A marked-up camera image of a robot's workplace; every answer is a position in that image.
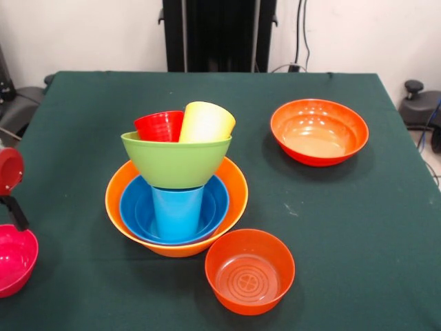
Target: lime green bowl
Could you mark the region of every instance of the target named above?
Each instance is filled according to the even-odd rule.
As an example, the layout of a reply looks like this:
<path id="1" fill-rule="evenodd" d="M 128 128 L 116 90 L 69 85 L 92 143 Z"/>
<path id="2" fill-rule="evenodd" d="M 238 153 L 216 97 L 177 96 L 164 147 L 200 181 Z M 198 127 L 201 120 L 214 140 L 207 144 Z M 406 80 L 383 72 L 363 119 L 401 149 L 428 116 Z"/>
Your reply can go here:
<path id="1" fill-rule="evenodd" d="M 221 165 L 232 138 L 209 143 L 143 141 L 137 132 L 121 135 L 125 151 L 141 176 L 157 188 L 205 185 Z"/>

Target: small orange bowl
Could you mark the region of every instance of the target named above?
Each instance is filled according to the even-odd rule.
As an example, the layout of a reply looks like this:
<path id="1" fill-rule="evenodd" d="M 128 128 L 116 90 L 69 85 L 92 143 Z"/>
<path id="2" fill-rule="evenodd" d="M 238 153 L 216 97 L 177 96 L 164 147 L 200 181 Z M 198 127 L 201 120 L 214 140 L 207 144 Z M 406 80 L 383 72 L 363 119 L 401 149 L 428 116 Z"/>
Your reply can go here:
<path id="1" fill-rule="evenodd" d="M 216 175 L 223 181 L 228 190 L 229 207 L 227 215 L 223 222 L 210 238 L 181 246 L 163 246 L 148 243 L 136 237 L 125 226 L 119 213 L 119 201 L 125 187 L 139 175 L 138 170 L 131 161 L 126 162 L 116 171 L 112 179 L 110 179 L 107 190 L 105 191 L 105 209 L 109 215 L 110 221 L 115 227 L 127 238 L 144 245 L 153 252 L 165 257 L 189 257 L 206 250 L 215 240 L 231 229 L 240 219 L 248 202 L 248 187 L 243 173 L 233 161 L 225 157 Z"/>
<path id="2" fill-rule="evenodd" d="M 290 157 L 314 167 L 347 160 L 369 138 L 367 124 L 359 114 L 320 99 L 296 100 L 279 107 L 271 117 L 271 131 Z"/>
<path id="3" fill-rule="evenodd" d="M 205 258 L 205 274 L 216 298 L 241 315 L 271 310 L 288 292 L 295 273 L 288 247 L 255 229 L 227 233 Z"/>

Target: floor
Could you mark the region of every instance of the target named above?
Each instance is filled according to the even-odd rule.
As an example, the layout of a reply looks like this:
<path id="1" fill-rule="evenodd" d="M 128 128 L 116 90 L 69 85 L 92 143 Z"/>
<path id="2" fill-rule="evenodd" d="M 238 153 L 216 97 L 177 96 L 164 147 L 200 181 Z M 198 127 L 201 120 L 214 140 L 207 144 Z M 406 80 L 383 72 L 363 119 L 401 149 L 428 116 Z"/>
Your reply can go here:
<path id="1" fill-rule="evenodd" d="M 421 131 L 409 131 L 409 134 L 411 135 L 413 141 L 415 141 L 415 144 L 418 143 L 421 133 Z M 431 138 L 432 132 L 426 132 L 426 143 L 424 150 L 421 153 L 421 157 L 433 168 L 435 175 L 441 177 L 441 154 L 435 154 L 432 152 L 430 144 Z"/>

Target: green tablecloth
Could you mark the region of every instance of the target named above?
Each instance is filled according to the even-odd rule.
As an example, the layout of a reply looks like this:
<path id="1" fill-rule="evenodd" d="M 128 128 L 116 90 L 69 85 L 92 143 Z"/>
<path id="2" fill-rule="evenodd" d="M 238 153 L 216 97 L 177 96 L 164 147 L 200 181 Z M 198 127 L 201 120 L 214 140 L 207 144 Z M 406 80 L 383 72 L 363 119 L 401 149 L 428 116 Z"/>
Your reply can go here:
<path id="1" fill-rule="evenodd" d="M 272 112 L 309 97 L 365 118 L 369 142 L 356 157 L 310 168 L 281 151 Z M 194 100 L 237 119 L 227 155 L 247 178 L 249 203 L 235 228 L 276 235 L 296 260 L 293 287 L 258 317 L 218 303 L 205 253 L 160 257 L 105 212 L 107 183 L 127 161 L 120 134 Z M 40 255 L 27 286 L 0 300 L 2 330 L 441 328 L 441 196 L 374 74 L 62 72 L 20 151 L 14 195 Z"/>

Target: white wall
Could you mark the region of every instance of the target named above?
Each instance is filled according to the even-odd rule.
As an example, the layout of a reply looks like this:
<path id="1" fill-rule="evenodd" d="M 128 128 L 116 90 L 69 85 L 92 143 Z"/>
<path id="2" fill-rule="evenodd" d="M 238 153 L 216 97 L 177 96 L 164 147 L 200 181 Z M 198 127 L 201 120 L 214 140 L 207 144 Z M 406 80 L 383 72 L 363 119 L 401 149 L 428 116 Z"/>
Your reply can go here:
<path id="1" fill-rule="evenodd" d="M 57 70 L 166 71 L 161 6 L 161 0 L 0 0 L 0 43 L 14 82 L 41 86 Z M 278 0 L 269 69 L 294 59 L 296 9 L 297 0 Z M 441 0 L 309 0 L 309 70 L 377 72 L 395 103 L 409 78 L 441 89 L 440 13 Z"/>
<path id="2" fill-rule="evenodd" d="M 269 69 L 294 60 L 297 4 L 278 1 Z M 376 72 L 395 104 L 410 78 L 441 90 L 440 14 L 441 0 L 309 0 L 308 69 Z M 303 47 L 301 64 L 305 56 Z"/>
<path id="3" fill-rule="evenodd" d="M 0 43 L 18 87 L 58 70 L 167 71 L 161 0 L 0 0 Z"/>

